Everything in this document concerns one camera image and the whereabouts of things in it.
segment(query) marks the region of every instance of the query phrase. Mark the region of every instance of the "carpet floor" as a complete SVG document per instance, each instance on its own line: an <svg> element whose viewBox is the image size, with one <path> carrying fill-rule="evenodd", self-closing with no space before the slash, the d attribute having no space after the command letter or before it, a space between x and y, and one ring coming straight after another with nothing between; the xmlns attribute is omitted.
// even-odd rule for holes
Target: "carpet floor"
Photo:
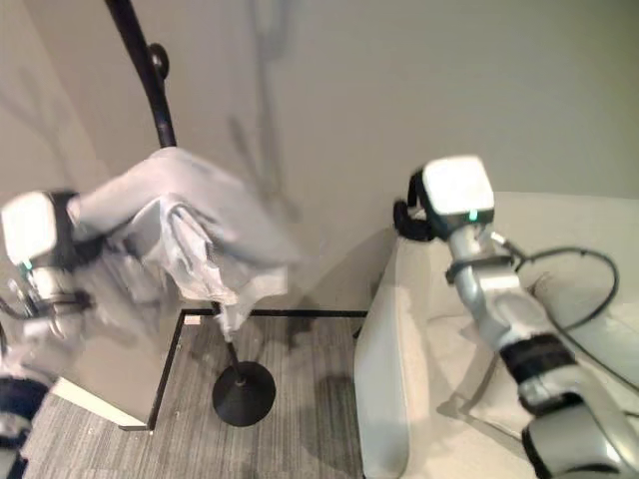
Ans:
<svg viewBox="0 0 639 479"><path fill-rule="evenodd" d="M253 317L240 360L275 378L271 413L247 428L220 420L211 391L228 365L214 322L185 325L153 433L125 432L49 397L24 450L28 479L360 478L352 384L361 319Z"/></svg>

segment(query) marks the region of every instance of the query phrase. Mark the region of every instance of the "white wall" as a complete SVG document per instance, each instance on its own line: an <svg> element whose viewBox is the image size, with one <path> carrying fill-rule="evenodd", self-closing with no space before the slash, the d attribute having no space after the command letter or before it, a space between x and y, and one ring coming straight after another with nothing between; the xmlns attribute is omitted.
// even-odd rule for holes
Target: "white wall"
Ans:
<svg viewBox="0 0 639 479"><path fill-rule="evenodd" d="M147 156L104 2L26 2L98 156ZM367 308L392 200L429 159L477 153L502 191L639 197L634 0L134 3L171 56L179 143L256 184L309 253L277 305Z"/></svg>
<svg viewBox="0 0 639 479"><path fill-rule="evenodd" d="M86 190L109 178L24 4L0 2L0 205L32 190ZM0 240L0 291L17 271Z"/></svg>

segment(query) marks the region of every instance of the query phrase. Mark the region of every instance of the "silver robot arm segment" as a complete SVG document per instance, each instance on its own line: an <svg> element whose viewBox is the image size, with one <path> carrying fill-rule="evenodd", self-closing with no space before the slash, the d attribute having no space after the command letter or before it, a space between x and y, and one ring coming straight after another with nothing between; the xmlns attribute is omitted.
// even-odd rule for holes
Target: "silver robot arm segment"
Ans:
<svg viewBox="0 0 639 479"><path fill-rule="evenodd" d="M426 220L412 218L420 203ZM540 479L639 477L639 436L602 385L575 360L550 327L543 306L520 284L511 258L492 231L492 188L481 160L437 160L410 180L408 201L394 206L400 235L444 240L453 263L446 273L486 343L518 384L534 419L522 431Z"/></svg>

